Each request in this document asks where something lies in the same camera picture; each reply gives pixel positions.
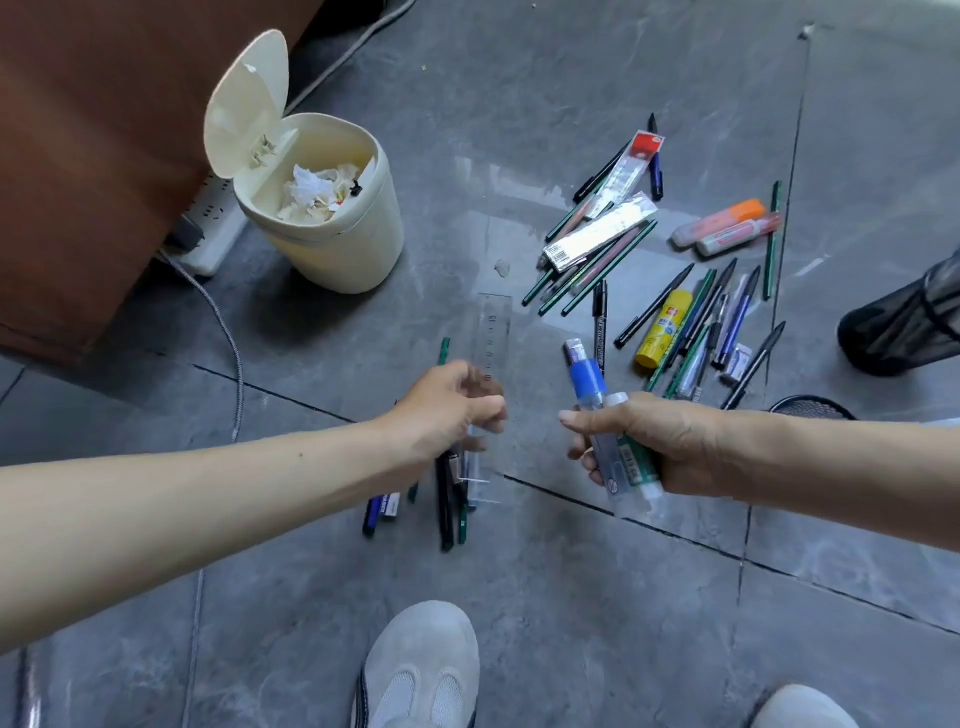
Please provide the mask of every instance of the glue stick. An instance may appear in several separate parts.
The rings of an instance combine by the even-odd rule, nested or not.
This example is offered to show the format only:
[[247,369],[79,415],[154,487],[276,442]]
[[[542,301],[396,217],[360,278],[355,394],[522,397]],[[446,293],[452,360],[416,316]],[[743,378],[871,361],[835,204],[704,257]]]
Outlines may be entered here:
[[715,212],[709,217],[679,226],[670,235],[670,239],[678,248],[689,248],[708,235],[732,228],[745,220],[755,220],[758,217],[763,217],[766,212],[767,208],[763,206],[760,200],[746,200],[733,207]]
[[693,294],[678,288],[667,296],[660,316],[650,327],[647,338],[636,350],[634,361],[645,369],[656,369],[663,355],[670,348],[670,342],[677,335],[684,322],[687,310],[693,303]]

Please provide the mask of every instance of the black marker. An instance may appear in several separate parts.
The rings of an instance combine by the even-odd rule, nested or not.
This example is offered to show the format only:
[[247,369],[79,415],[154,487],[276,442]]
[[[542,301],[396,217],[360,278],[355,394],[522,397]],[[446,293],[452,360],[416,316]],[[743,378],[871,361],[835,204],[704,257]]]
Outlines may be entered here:
[[694,265],[695,263],[690,263],[688,266],[686,266],[676,278],[670,281],[670,284],[666,288],[660,291],[660,295],[657,296],[654,302],[650,304],[647,310],[635,317],[630,324],[620,332],[620,335],[617,336],[613,341],[613,345],[615,347],[618,349],[623,349],[627,342],[634,338],[636,333],[640,331],[640,327],[646,324],[650,317],[660,310],[660,308],[663,306],[663,303],[666,301],[667,296],[680,288],[680,284],[683,283],[686,280],[686,277],[690,275],[690,271],[693,270]]
[[750,384],[750,380],[754,378],[754,375],[759,370],[760,366],[767,360],[770,356],[770,352],[777,345],[777,342],[780,340],[780,335],[783,333],[783,329],[786,327],[786,322],[781,321],[778,326],[770,332],[770,335],[763,340],[763,343],[760,344],[760,351],[754,356],[754,360],[750,362],[750,366],[747,367],[747,371],[743,373],[743,378],[740,379],[740,383],[737,384],[733,391],[730,392],[730,396],[727,397],[727,401],[723,403],[723,406],[720,409],[736,409],[740,404],[740,400],[743,399],[743,395],[747,392],[747,385]]
[[[647,131],[654,134],[660,134],[657,131],[657,117],[650,114],[647,120]],[[663,173],[660,170],[660,152],[654,154],[650,160],[650,196],[658,203],[663,199]]]
[[597,360],[597,368],[601,375],[605,375],[607,364],[607,297],[609,288],[607,280],[603,279],[593,289],[593,358]]

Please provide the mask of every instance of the shoe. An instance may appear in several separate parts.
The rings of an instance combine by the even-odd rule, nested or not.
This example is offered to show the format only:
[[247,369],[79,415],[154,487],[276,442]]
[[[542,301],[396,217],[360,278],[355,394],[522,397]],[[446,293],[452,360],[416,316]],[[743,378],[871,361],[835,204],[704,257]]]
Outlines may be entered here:
[[480,647],[469,617],[445,601],[405,609],[373,644],[350,728],[472,728]]
[[780,688],[756,714],[751,728],[857,728],[843,708],[805,685]]

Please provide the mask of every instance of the black mesh container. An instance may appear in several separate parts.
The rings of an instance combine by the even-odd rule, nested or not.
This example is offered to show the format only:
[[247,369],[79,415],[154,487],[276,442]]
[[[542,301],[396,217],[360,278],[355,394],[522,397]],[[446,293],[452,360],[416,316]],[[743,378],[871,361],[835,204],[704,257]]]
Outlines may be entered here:
[[848,313],[837,340],[854,367],[874,376],[960,354],[960,250],[920,280]]

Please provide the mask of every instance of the plastic packaging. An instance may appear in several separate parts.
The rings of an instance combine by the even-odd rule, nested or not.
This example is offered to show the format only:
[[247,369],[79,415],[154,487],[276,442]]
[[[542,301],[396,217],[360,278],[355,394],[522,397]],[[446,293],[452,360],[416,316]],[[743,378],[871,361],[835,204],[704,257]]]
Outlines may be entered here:
[[[570,363],[570,381],[573,382],[580,409],[587,412],[603,409],[607,383],[600,374],[596,359],[587,356],[580,339],[567,339],[564,347]],[[618,518],[627,518],[630,515],[628,509],[621,507],[627,503],[621,501],[631,497],[630,477],[620,457],[616,435],[609,432],[591,435],[590,445],[610,497],[613,514]]]
[[636,350],[634,361],[638,365],[646,369],[656,369],[659,366],[692,303],[693,294],[682,288],[667,296],[660,316],[650,327],[650,332],[640,344],[640,348]]
[[749,243],[761,235],[773,232],[779,227],[780,213],[772,212],[756,220],[745,220],[732,228],[708,235],[703,240],[697,241],[697,251],[705,257],[719,255],[731,248],[736,248],[738,245]]
[[725,210],[715,212],[709,217],[679,226],[670,235],[670,239],[679,248],[689,248],[708,235],[732,228],[745,220],[755,220],[758,217],[763,217],[766,213],[767,208],[760,200],[745,200]]
[[653,201],[642,192],[637,192],[606,215],[583,225],[563,240],[550,243],[543,249],[543,254],[550,265],[556,268],[558,273],[562,273],[593,251],[603,248],[617,235],[635,228],[656,211],[657,206]]
[[[604,406],[616,407],[629,399],[630,396],[626,392],[615,392],[606,396]],[[639,488],[644,500],[643,510],[648,511],[650,501],[663,495],[663,484],[660,482],[660,473],[654,464],[654,454],[626,433],[616,439],[616,444],[620,448],[620,457],[627,468],[630,485],[633,488]]]

